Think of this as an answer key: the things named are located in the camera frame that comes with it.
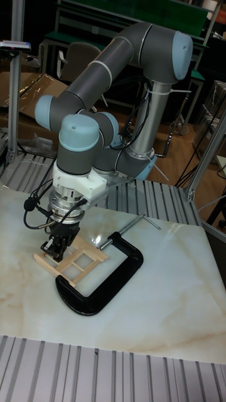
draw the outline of white cable tie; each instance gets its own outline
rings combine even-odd
[[[132,46],[132,58],[130,59],[130,61],[131,61],[131,60],[134,58],[134,47],[133,47],[132,43],[129,41],[129,39],[127,39],[127,38],[125,38],[125,37],[123,37],[123,36],[116,36],[114,39],[115,39],[115,40],[116,40],[116,39],[123,39],[123,40],[126,40],[126,41]]]
[[[185,90],[185,89],[171,89],[169,92],[155,92],[153,90],[149,90],[147,88],[147,84],[144,84],[144,88],[146,89],[147,92],[149,92],[152,95],[169,95],[172,92],[184,92],[186,94],[190,94],[191,91],[190,90]]]
[[[168,177],[166,177],[166,175],[158,168],[158,166],[156,166],[156,164],[153,162],[153,160],[151,160],[151,158],[148,156],[148,154],[146,154],[146,156],[150,160],[150,162],[153,164],[153,166],[163,175],[163,177],[165,177],[165,179],[167,181],[169,181]]]
[[[26,159],[26,161],[21,161],[20,163],[33,163],[34,165],[41,165],[45,168],[48,168],[48,165],[46,163],[35,162],[32,159]]]
[[[100,60],[93,60],[91,63],[88,64],[88,66],[91,65],[91,64],[94,64],[94,63],[98,63],[101,66],[103,66],[104,68],[106,68],[106,70],[107,70],[107,72],[109,74],[109,77],[110,77],[110,85],[106,90],[109,90],[109,88],[110,88],[110,86],[112,84],[112,81],[113,81],[113,77],[112,77],[112,73],[111,73],[110,68],[104,62],[101,62]]]

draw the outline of black cable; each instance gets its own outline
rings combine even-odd
[[[223,168],[221,168],[218,172],[217,172],[217,176],[219,176],[220,178],[224,178],[226,180],[226,177],[219,175],[220,171],[222,171],[224,168],[226,168],[226,164],[223,166]]]
[[[131,78],[132,78],[135,82],[144,82],[144,83],[147,83],[148,89],[151,88],[150,81],[149,81],[145,76],[135,76],[135,77],[131,77]],[[114,85],[121,85],[121,84],[124,83],[124,82],[130,82],[129,80],[130,80],[130,79],[124,79],[124,80],[118,81],[118,82],[115,83]],[[145,95],[143,96],[143,98],[141,99],[139,105],[137,105],[137,106],[133,109],[133,111],[131,112],[131,114],[129,115],[129,117],[126,119],[126,122],[125,122],[125,124],[124,124],[124,127],[122,128],[122,131],[119,133],[119,135],[122,136],[122,139],[124,139],[124,138],[127,136],[127,134],[128,134],[128,133],[127,133],[127,126],[128,126],[128,124],[129,124],[129,122],[130,122],[131,119],[134,117],[134,115],[135,115],[135,113],[137,112],[137,110],[144,104],[144,102],[145,102],[146,99],[147,99],[147,94],[145,94]],[[144,127],[144,124],[145,124],[145,122],[146,122],[146,119],[148,118],[150,100],[151,100],[151,94],[148,94],[148,103],[147,103],[146,115],[145,115],[145,118],[144,118],[143,123],[140,125],[139,129],[137,130],[137,133],[136,133],[134,139],[133,139],[132,141],[128,142],[128,143],[124,143],[124,142],[122,141],[122,145],[123,145],[122,148],[120,148],[119,146],[118,146],[118,147],[113,147],[113,146],[110,145],[110,148],[111,148],[111,149],[114,149],[114,150],[116,150],[116,151],[123,150],[124,148],[127,148],[128,146],[132,145],[133,142],[135,142],[135,140],[136,140],[136,139],[138,138],[138,136],[140,135],[140,133],[141,133],[141,131],[142,131],[142,128]]]
[[[20,143],[18,142],[18,147],[22,150],[22,152],[26,155],[27,151],[25,151],[25,149],[23,148],[22,145],[20,145]]]
[[[201,139],[199,140],[198,145],[196,146],[196,148],[195,148],[195,150],[194,150],[194,152],[193,152],[193,154],[192,154],[192,156],[191,156],[189,162],[187,163],[185,169],[183,170],[182,174],[180,175],[178,181],[176,182],[176,184],[175,184],[176,187],[178,187],[178,183],[179,183],[179,182],[181,181],[181,179],[183,178],[183,174],[185,173],[185,171],[187,170],[188,166],[190,165],[190,163],[191,163],[191,161],[192,161],[192,159],[193,159],[193,157],[194,157],[194,155],[195,155],[195,153],[196,153],[196,151],[197,151],[199,145],[201,144],[201,142],[203,141],[204,137],[206,136],[207,131],[209,130],[209,127],[211,126],[212,122],[213,122],[214,119],[216,118],[216,115],[218,114],[218,112],[219,112],[219,110],[220,110],[220,107],[221,107],[221,105],[223,104],[223,101],[225,100],[225,98],[226,98],[226,94],[224,95],[224,97],[223,97],[223,99],[222,99],[222,102],[221,102],[220,105],[218,106],[218,108],[217,108],[215,114],[213,115],[213,118],[212,118],[212,120],[210,121],[210,124],[208,125],[208,127],[206,128],[206,130],[205,130],[203,136],[202,136]]]
[[[39,229],[42,229],[43,224],[42,224],[42,225],[39,225],[39,226],[30,226],[30,225],[28,225],[28,223],[27,223],[27,221],[26,221],[27,215],[28,215],[28,211],[25,210],[24,216],[23,216],[23,222],[24,222],[24,224],[25,224],[25,226],[26,226],[27,228],[32,229],[32,230],[35,230],[35,231],[36,231],[36,230],[39,230]]]
[[[185,176],[183,176],[183,178],[178,182],[177,188],[182,186],[182,185],[184,185],[185,182],[188,181],[187,179],[190,179],[193,176],[193,174],[195,173],[197,167],[198,167],[198,164],[193,169],[191,169]]]
[[[41,185],[41,187],[43,187],[43,186],[45,186],[47,183],[49,183],[49,182],[52,182],[53,181],[53,179],[51,178],[51,179],[49,179],[49,180],[47,180],[47,182],[45,182],[45,183],[43,183],[42,185]],[[36,189],[34,189],[32,192],[31,192],[31,195],[30,196],[32,196],[35,192],[36,192],[36,190],[37,190],[37,188]]]
[[[41,180],[41,182],[40,182],[38,188],[35,190],[36,193],[38,193],[39,190],[40,190],[40,188],[42,187],[42,185],[43,185],[45,179],[47,178],[47,176],[48,176],[50,170],[52,169],[52,167],[53,167],[53,165],[54,165],[54,162],[55,162],[56,158],[57,158],[57,155],[53,158],[53,160],[52,160],[52,162],[50,163],[50,165],[49,165],[49,167],[48,167],[46,173],[44,174],[44,177],[42,178],[42,180]]]

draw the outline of metal pole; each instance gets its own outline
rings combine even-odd
[[[23,40],[24,5],[25,0],[13,0],[11,40],[14,41]],[[22,53],[19,52],[10,63],[8,163],[14,161],[17,152],[21,58]]]
[[[149,153],[154,144],[161,118],[166,107],[166,102],[169,97],[171,85],[161,84],[155,82],[153,85],[153,94],[151,96],[150,110],[145,125],[135,142],[131,145],[130,149],[138,155]],[[140,107],[136,124],[134,127],[134,136],[140,128],[146,115],[148,100],[145,101],[143,106]]]
[[[204,175],[206,169],[208,168],[212,158],[214,157],[217,148],[220,145],[220,142],[226,132],[226,110],[223,113],[223,116],[215,130],[212,140],[210,141],[202,159],[199,162],[198,168],[191,179],[188,187],[185,190],[186,199],[188,201],[193,201],[195,190],[199,185],[202,176]]]
[[[213,24],[214,24],[214,22],[215,22],[215,20],[216,20],[216,18],[217,18],[217,14],[218,14],[218,12],[219,12],[219,10],[220,10],[220,6],[221,6],[221,3],[217,3],[216,8],[215,8],[214,13],[213,13],[213,16],[212,16],[212,20],[210,21],[210,25],[209,25],[208,30],[207,30],[207,34],[206,34],[206,36],[205,36],[205,40],[204,40],[204,42],[203,42],[203,45],[204,45],[204,46],[207,44],[207,41],[208,41],[208,39],[209,39],[210,33],[211,33],[211,31],[212,31],[212,28],[213,28]],[[201,60],[201,58],[202,58],[202,55],[203,55],[203,51],[200,52],[200,54],[199,54],[199,56],[198,56],[198,60],[196,61],[196,64],[195,64],[195,70],[198,69],[198,65],[199,65],[199,63],[200,63],[200,60]]]

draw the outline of white marble table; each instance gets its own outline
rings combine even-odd
[[[23,225],[26,194],[0,186],[0,334],[156,356],[226,363],[226,292],[204,230],[155,220],[124,234],[144,264],[96,316],[72,312],[55,280],[33,259],[47,235]],[[134,216],[90,209],[80,235],[99,244]],[[28,216],[30,224],[42,215]],[[77,287],[88,295],[122,261],[109,260]]]

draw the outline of cable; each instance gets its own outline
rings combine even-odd
[[[131,77],[131,78],[128,78],[128,79],[120,80],[118,82],[113,83],[112,86],[122,85],[122,84],[125,84],[125,83],[128,83],[128,82],[140,82],[140,83],[144,82],[144,83],[147,84],[149,89],[151,88],[150,81],[145,76],[140,76],[140,75],[134,76],[134,77]],[[134,137],[134,139],[132,141],[130,141],[128,143],[123,142],[123,139],[126,137],[126,134],[127,134],[127,127],[128,127],[129,122],[134,117],[134,115],[137,112],[137,110],[144,104],[146,99],[149,99],[149,100],[148,100],[148,103],[147,103],[146,115],[145,115],[143,123],[138,128],[137,133],[136,133],[136,135],[135,135],[135,137]],[[125,125],[122,128],[122,131],[119,133],[119,135],[122,136],[121,142],[122,142],[123,147],[122,148],[120,148],[119,146],[118,147],[113,147],[113,146],[110,145],[111,149],[114,149],[116,151],[123,150],[124,148],[127,148],[128,146],[133,144],[133,142],[135,142],[135,140],[138,138],[138,136],[140,135],[140,133],[142,131],[142,128],[143,128],[143,126],[144,126],[144,124],[146,122],[146,119],[148,118],[150,100],[151,100],[151,95],[148,92],[146,92],[145,95],[143,96],[143,98],[141,99],[139,105],[136,106],[133,109],[133,111],[131,112],[129,117],[126,119]]]
[[[220,105],[218,106],[218,108],[217,108],[215,114],[213,115],[212,120],[210,121],[210,124],[209,124],[208,127],[206,128],[206,130],[205,130],[203,136],[202,136],[201,139],[199,140],[198,145],[196,146],[196,148],[195,148],[195,150],[194,150],[194,152],[193,152],[193,154],[192,154],[190,160],[188,161],[188,163],[187,163],[185,169],[183,170],[182,174],[180,175],[178,181],[176,182],[176,184],[175,184],[176,187],[178,187],[179,182],[180,182],[181,179],[183,178],[183,175],[184,175],[185,171],[187,170],[188,166],[190,165],[190,163],[191,163],[191,161],[192,161],[192,159],[193,159],[193,157],[194,157],[194,155],[195,155],[195,153],[196,153],[196,151],[197,151],[199,145],[201,144],[201,142],[203,141],[204,137],[206,136],[209,127],[211,126],[212,122],[213,122],[214,119],[216,118],[216,115],[218,114],[218,112],[219,112],[219,110],[220,110],[220,107],[221,107],[221,105],[223,104],[223,101],[225,100],[225,98],[226,98],[226,94],[224,95],[224,97],[223,97],[223,99],[222,99],[222,102],[221,102]]]
[[[219,175],[220,171],[222,171],[224,168],[226,168],[226,164],[223,166],[223,168],[221,168],[218,172],[217,172],[217,176],[219,176],[220,178],[224,178],[226,180],[226,177]]]
[[[177,186],[177,187],[180,187],[180,186],[185,185],[185,184],[187,183],[187,181],[189,181],[190,178],[193,176],[193,174],[195,173],[197,167],[198,167],[198,164],[197,164],[193,169],[191,169],[191,170],[178,182],[178,186]]]
[[[24,213],[23,222],[24,222],[25,226],[29,229],[38,230],[38,229],[43,229],[44,227],[52,226],[53,224],[55,224],[55,222],[53,220],[50,223],[42,224],[39,226],[30,226],[30,225],[28,225],[28,223],[26,221],[27,214],[28,214],[28,211],[26,210]]]
[[[169,125],[169,128],[172,129],[172,126],[173,126],[173,123],[171,123],[171,124]],[[189,128],[188,128],[188,126],[186,126],[186,129],[187,129],[187,131],[186,131],[185,133],[183,133],[183,135],[189,133]]]
[[[201,208],[198,210],[198,212],[201,211],[203,208],[208,207],[209,205],[213,204],[214,202],[219,201],[219,200],[221,200],[221,199],[223,199],[223,198],[225,198],[225,197],[226,197],[226,194],[225,194],[225,195],[222,195],[222,197],[217,198],[216,200],[214,200],[214,201],[212,201],[212,202],[209,202],[208,204],[206,204],[206,205],[204,205],[203,207],[201,207]]]
[[[54,162],[55,162],[56,158],[57,158],[57,155],[53,158],[53,160],[52,160],[52,162],[50,163],[50,165],[49,165],[49,167],[48,167],[46,173],[44,174],[44,176],[43,176],[43,178],[42,178],[42,180],[41,180],[41,182],[40,182],[38,188],[35,190],[36,193],[38,193],[39,190],[40,190],[40,188],[42,187],[42,185],[43,185],[45,179],[47,178],[47,176],[48,176],[50,170],[52,169],[52,167],[53,167],[53,165],[54,165]]]
[[[41,187],[45,186],[47,183],[52,182],[52,181],[53,181],[53,179],[52,179],[52,178],[51,178],[51,179],[49,179],[49,180],[47,180],[47,182],[43,183],[43,184],[41,185]],[[37,190],[37,188],[36,188],[36,189],[34,189],[34,190],[31,192],[31,195],[33,195],[33,194],[36,192],[36,190]]]
[[[22,145],[20,145],[20,143],[18,142],[18,146],[19,146],[19,148],[22,150],[22,152],[26,155],[27,154],[27,152],[25,151],[25,149],[23,148],[23,146]]]

